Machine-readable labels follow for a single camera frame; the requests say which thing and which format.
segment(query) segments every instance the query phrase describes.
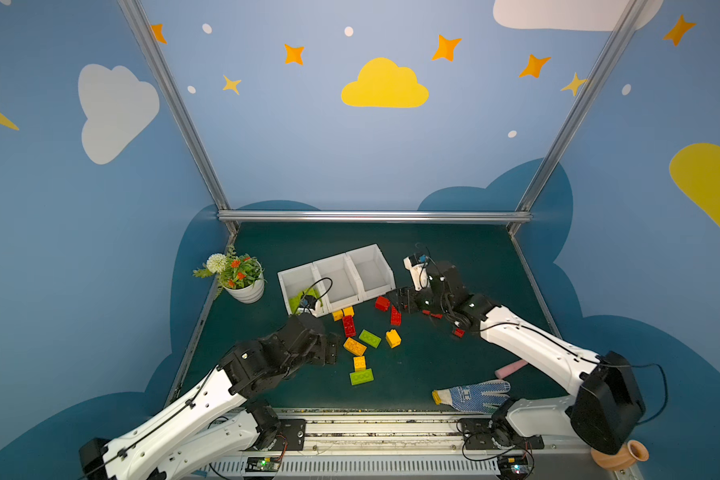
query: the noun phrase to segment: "terracotta pot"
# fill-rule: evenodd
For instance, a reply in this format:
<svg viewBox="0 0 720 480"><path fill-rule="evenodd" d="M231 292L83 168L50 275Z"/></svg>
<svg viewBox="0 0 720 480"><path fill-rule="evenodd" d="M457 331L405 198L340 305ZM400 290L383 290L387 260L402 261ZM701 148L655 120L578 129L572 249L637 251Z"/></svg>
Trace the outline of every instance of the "terracotta pot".
<svg viewBox="0 0 720 480"><path fill-rule="evenodd" d="M615 472L644 462L648 459L648 448L637 440L629 440L615 455L606 455L592 448L592 459L605 470Z"/></svg>

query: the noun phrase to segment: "white divided tray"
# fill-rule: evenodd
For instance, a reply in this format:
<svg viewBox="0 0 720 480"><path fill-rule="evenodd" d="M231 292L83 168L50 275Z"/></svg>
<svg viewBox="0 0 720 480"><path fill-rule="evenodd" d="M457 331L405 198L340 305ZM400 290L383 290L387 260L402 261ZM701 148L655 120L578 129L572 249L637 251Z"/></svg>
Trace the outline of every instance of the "white divided tray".
<svg viewBox="0 0 720 480"><path fill-rule="evenodd" d="M293 314L288 304L289 298L326 277L333 280L333 286L318 302L317 316L372 300L394 290L392 269L389 268L382 251L376 244L368 245L278 272L277 278L288 314ZM330 285L331 282L324 280L317 283L315 288L322 295Z"/></svg>

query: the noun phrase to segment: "pink eraser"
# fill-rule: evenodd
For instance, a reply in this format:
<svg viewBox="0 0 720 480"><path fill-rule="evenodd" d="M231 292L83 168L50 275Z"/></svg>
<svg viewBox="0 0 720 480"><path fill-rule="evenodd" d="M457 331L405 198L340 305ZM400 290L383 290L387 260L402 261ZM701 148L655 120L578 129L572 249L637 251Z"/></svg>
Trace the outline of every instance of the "pink eraser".
<svg viewBox="0 0 720 480"><path fill-rule="evenodd" d="M517 360L516 362L512 362L507 366L503 366L499 370L496 370L496 378L499 380L506 379L527 364L528 362L526 362L525 360Z"/></svg>

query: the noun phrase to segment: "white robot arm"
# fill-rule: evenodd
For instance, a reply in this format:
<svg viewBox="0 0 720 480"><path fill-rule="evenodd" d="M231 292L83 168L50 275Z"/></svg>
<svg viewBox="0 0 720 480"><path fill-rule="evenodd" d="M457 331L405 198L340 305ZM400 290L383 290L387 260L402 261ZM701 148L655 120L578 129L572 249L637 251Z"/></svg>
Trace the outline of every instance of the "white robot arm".
<svg viewBox="0 0 720 480"><path fill-rule="evenodd" d="M141 426L113 440L94 438L84 445L80 449L84 478L166 480L170 472L204 462L213 451L203 450L204 446L228 435L222 426L196 436L200 430L248 398L274 388L305 363L336 363L337 348L338 338L326 336L320 320L308 313L290 316L270 336L236 344L194 388ZM227 442L216 446L223 452L248 448L254 442L269 446L274 412L257 408L248 410L256 425L241 414L235 420L238 438L234 442L225 438Z"/></svg>
<svg viewBox="0 0 720 480"><path fill-rule="evenodd" d="M415 254L404 264L412 276L417 271L428 284L417 284L415 292L405 288L397 292L403 311L440 313L461 335L478 333L546 373L569 393L561 398L503 404L492 420L501 445L511 447L536 435L579 436L600 452L618 452L645 413L627 360L614 352L599 356L571 345L519 318L506 306L470 293L450 262L435 263Z"/></svg>

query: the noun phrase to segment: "white flower pot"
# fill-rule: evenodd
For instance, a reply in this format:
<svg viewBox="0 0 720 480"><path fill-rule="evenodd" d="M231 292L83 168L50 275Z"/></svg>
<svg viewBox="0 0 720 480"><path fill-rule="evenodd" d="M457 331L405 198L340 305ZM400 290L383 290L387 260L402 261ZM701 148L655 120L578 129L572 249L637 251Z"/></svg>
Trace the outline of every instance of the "white flower pot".
<svg viewBox="0 0 720 480"><path fill-rule="evenodd" d="M264 295L264 275L261 274L256 282L252 285L248 285L246 288L239 288L232 290L231 288L224 287L224 290L230 292L230 295L238 299L242 303L253 303Z"/></svg>

